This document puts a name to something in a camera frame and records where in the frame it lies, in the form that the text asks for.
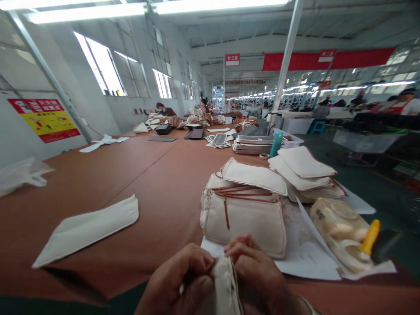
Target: glue bottle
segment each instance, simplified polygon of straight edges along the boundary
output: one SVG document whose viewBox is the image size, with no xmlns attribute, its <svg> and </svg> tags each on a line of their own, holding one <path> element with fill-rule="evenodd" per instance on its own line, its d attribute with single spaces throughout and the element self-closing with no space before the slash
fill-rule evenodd
<svg viewBox="0 0 420 315">
<path fill-rule="evenodd" d="M 277 131 L 274 134 L 274 141 L 273 141 L 273 145 L 271 146 L 270 158 L 273 158 L 279 155 L 278 150 L 280 150 L 282 140 L 283 140 L 283 131 Z"/>
</svg>

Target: sleeve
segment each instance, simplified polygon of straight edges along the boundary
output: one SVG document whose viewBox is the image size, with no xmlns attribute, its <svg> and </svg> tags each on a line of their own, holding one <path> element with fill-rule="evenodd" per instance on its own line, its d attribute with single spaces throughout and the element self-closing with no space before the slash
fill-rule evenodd
<svg viewBox="0 0 420 315">
<path fill-rule="evenodd" d="M 166 112 L 165 112 L 166 116 L 170 117 L 170 116 L 176 116 L 174 110 L 170 107 L 166 108 Z"/>
<path fill-rule="evenodd" d="M 410 106 L 410 108 L 409 108 L 409 111 L 408 111 L 408 115 L 420 112 L 420 100 L 418 100 L 417 98 L 412 100 L 410 102 L 409 106 Z"/>
</svg>

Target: blue stool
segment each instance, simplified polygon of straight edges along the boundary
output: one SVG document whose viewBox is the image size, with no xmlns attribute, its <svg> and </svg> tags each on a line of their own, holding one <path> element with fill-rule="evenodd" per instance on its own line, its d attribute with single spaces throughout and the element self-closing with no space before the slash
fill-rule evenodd
<svg viewBox="0 0 420 315">
<path fill-rule="evenodd" d="M 314 134 L 314 132 L 319 132 L 320 134 L 324 133 L 325 128 L 325 122 L 324 121 L 317 121 L 314 124 L 314 127 L 311 130 L 311 134 Z"/>
</svg>

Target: stack of leather pieces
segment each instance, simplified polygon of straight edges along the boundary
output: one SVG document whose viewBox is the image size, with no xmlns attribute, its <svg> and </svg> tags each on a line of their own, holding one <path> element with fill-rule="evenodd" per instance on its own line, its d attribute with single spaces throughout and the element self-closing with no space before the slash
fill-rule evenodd
<svg viewBox="0 0 420 315">
<path fill-rule="evenodd" d="M 296 202 L 314 203 L 318 198 L 343 198 L 344 189 L 332 178 L 337 172 L 317 161 L 307 147 L 280 149 L 278 156 L 268 160 L 270 169 L 281 175 L 287 185 L 288 197 Z"/>
<path fill-rule="evenodd" d="M 286 195 L 286 184 L 275 172 L 230 158 L 203 190 L 200 225 L 204 236 L 227 245 L 232 238 L 251 233 L 263 251 L 281 259 L 286 230 L 280 198 Z"/>
</svg>

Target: white plastic bag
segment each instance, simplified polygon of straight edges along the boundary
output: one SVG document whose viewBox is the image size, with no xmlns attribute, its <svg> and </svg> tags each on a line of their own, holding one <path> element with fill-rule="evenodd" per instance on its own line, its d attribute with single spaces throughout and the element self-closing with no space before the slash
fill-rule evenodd
<svg viewBox="0 0 420 315">
<path fill-rule="evenodd" d="M 42 175 L 54 171 L 44 162 L 30 157 L 0 170 L 0 198 L 27 183 L 44 187 L 47 180 Z"/>
</svg>

